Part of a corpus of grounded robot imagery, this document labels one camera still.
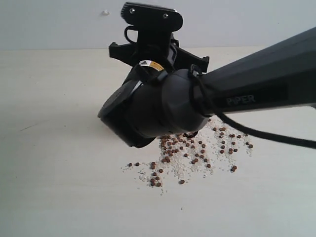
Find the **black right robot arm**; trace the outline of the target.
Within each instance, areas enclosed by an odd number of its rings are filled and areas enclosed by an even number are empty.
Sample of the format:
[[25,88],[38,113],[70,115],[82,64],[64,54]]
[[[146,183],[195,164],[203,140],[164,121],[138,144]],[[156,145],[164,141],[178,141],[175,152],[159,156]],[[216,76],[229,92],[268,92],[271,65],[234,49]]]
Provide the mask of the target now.
[[312,28],[206,74],[196,65],[155,74],[136,65],[104,103],[98,118],[136,148],[158,136],[192,136],[216,115],[242,133],[313,149],[315,141],[255,130],[228,114],[315,105],[316,31]]

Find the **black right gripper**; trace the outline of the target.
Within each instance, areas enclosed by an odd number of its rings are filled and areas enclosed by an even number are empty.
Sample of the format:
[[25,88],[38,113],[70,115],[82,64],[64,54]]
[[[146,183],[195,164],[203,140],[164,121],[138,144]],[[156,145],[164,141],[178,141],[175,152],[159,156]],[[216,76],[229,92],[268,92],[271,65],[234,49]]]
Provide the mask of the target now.
[[160,64],[168,72],[189,69],[192,64],[197,65],[203,73],[207,72],[209,57],[200,58],[180,48],[173,33],[138,30],[137,41],[134,42],[129,39],[127,31],[124,30],[124,36],[128,43],[111,43],[109,57],[132,67],[140,61],[150,60]]

